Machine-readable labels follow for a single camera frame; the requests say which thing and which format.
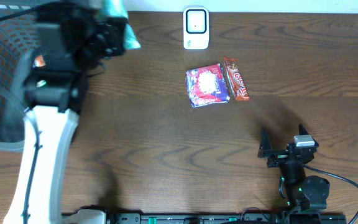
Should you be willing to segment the teal snack wrapper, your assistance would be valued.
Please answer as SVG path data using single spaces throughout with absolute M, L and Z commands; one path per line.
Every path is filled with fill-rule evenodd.
M 102 0 L 101 9 L 98 12 L 98 19 L 107 19 L 108 17 L 129 18 L 128 11 L 124 7 L 123 0 Z M 124 48 L 126 50 L 140 49 L 141 45 L 135 36 L 135 33 L 129 23 L 124 29 Z

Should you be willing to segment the orange chocolate bar wrapper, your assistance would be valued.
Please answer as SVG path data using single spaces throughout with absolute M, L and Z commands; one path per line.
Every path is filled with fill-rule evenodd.
M 224 64 L 232 94 L 234 95 L 235 100 L 249 101 L 250 96 L 247 92 L 247 88 L 244 84 L 242 75 L 238 69 L 237 60 L 234 58 L 224 57 Z

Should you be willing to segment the orange white snack packet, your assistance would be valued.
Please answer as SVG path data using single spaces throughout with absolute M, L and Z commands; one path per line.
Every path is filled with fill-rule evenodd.
M 38 55 L 34 58 L 33 67 L 44 67 L 46 66 L 43 55 Z

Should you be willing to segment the pink purple snack packet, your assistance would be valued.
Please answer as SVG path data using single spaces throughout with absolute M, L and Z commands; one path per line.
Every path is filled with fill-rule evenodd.
M 186 71 L 185 81 L 193 108 L 230 100 L 220 63 Z

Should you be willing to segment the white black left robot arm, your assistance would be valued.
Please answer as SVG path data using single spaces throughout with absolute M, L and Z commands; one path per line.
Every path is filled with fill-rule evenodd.
M 67 156 L 90 71 L 125 51 L 128 18 L 114 8 L 111 1 L 87 7 L 58 1 L 36 8 L 40 46 L 19 64 L 24 71 L 24 148 L 5 223 L 63 223 Z

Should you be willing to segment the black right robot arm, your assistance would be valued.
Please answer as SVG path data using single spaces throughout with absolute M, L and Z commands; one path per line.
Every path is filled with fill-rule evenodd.
M 263 129 L 258 157 L 267 160 L 267 167 L 280 169 L 279 192 L 290 208 L 299 212 L 320 212 L 327 208 L 330 183 L 317 175 L 306 175 L 305 165 L 314 159 L 319 144 L 303 125 L 299 125 L 298 130 L 293 142 L 285 149 L 276 150 Z

